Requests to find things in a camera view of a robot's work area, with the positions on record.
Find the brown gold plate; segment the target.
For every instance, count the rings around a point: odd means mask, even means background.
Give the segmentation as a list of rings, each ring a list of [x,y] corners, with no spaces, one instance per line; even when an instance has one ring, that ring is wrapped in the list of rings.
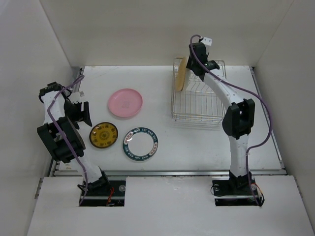
[[[89,134],[90,143],[99,149],[111,147],[118,139],[118,129],[110,122],[101,122],[94,126]]]

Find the pink plastic plate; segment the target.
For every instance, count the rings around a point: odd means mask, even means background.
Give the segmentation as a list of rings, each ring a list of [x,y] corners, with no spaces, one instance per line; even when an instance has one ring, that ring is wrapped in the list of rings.
[[[120,118],[137,115],[143,105],[142,95],[131,88],[123,88],[114,92],[108,100],[109,111]]]

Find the blue rimmed grey plate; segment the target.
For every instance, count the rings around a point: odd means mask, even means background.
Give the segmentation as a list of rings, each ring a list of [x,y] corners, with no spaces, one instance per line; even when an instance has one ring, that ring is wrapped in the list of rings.
[[[123,151],[132,161],[144,162],[155,155],[158,145],[158,137],[154,131],[146,127],[137,127],[125,135]]]

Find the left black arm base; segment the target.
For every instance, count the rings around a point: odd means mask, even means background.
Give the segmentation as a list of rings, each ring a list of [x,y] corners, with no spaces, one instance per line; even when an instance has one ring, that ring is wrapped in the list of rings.
[[[109,184],[96,190],[84,193],[83,185],[79,198],[80,207],[124,207],[126,193],[126,178],[110,177]]]

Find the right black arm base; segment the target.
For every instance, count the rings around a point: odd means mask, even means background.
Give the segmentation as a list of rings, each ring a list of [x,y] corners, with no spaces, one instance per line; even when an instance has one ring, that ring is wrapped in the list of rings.
[[[246,182],[244,187],[233,190],[228,179],[214,179],[210,190],[217,207],[263,206],[265,198],[254,179],[251,181],[251,188],[252,190]]]

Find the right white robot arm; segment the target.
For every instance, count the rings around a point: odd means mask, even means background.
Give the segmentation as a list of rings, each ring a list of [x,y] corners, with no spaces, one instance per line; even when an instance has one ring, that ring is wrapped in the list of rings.
[[[216,62],[208,61],[204,43],[189,45],[187,68],[214,91],[226,109],[222,127],[229,138],[231,152],[228,189],[231,195],[242,195],[250,187],[246,151],[254,122],[255,102],[241,97],[225,77],[214,72],[220,68]]]

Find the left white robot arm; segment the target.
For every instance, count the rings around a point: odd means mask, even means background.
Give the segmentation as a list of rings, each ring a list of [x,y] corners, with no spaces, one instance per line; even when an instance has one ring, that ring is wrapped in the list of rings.
[[[105,195],[111,189],[105,172],[93,164],[87,155],[85,143],[79,134],[79,123],[92,126],[89,103],[81,101],[79,92],[71,93],[57,82],[42,88],[39,100],[45,109],[45,120],[37,133],[57,162],[69,164],[84,179],[83,191]]]

